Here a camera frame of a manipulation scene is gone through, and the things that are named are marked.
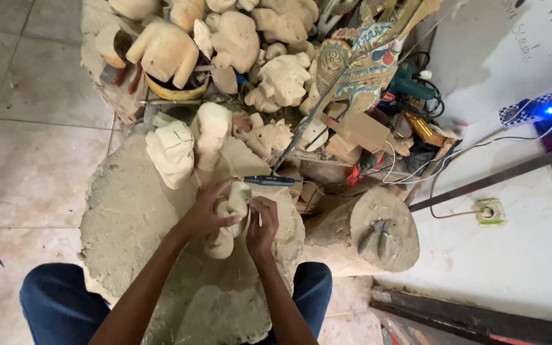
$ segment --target blue jeans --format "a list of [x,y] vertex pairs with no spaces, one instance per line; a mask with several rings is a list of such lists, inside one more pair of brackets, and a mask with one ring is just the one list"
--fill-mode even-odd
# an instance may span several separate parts
[[[318,337],[331,297],[331,271],[323,263],[305,262],[293,279],[293,301]],[[27,274],[20,304],[35,345],[87,345],[110,308],[99,294],[87,291],[80,266],[42,264]],[[271,330],[260,345],[276,344]]]

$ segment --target yellow bucket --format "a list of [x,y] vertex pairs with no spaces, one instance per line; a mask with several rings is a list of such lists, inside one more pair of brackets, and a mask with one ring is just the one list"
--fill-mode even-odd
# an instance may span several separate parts
[[146,83],[149,84],[150,90],[153,90],[158,97],[168,99],[170,101],[190,101],[193,99],[200,99],[205,90],[208,90],[208,84],[210,83],[210,77],[206,77],[202,86],[193,90],[169,90],[161,85],[157,84],[153,77],[144,72]]

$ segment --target electrical outlet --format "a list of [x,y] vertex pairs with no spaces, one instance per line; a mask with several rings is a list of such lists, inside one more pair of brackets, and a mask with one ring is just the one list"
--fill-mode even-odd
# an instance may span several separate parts
[[480,225],[506,224],[506,214],[499,199],[478,200],[471,208],[479,212],[476,219]]

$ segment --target white wall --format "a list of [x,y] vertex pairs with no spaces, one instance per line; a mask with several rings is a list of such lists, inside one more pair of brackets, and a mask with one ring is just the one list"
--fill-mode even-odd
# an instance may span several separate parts
[[[441,12],[423,27],[449,12],[455,2],[445,0]],[[527,0],[509,19],[509,4],[514,2],[470,0],[454,18],[440,23],[435,36],[429,68],[446,95],[441,120],[470,125],[464,144],[498,129],[501,107],[552,88],[552,0]],[[522,38],[521,47],[536,48],[519,49],[517,39]],[[507,133],[537,136],[532,125]],[[441,175],[435,194],[541,152],[539,142],[497,142],[473,149]],[[427,198],[428,187],[417,202]],[[434,209],[438,215],[469,211],[475,200],[493,197],[502,201],[509,221],[505,226],[480,227],[474,216],[434,219],[429,209],[414,213],[421,243],[417,264],[378,279],[440,298],[552,320],[552,170],[544,167]]]

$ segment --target hand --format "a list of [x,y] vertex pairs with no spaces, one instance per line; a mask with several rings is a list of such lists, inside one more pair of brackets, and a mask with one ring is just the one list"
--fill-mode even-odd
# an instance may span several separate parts
[[171,233],[179,234],[185,241],[197,236],[209,234],[212,231],[239,223],[240,216],[219,218],[212,208],[219,195],[237,179],[230,179],[218,182],[206,182],[197,190],[195,204],[188,210],[187,214],[174,225]]
[[273,258],[272,242],[278,232],[278,206],[276,202],[262,196],[250,201],[250,224],[246,236],[246,247],[249,248],[253,261]]

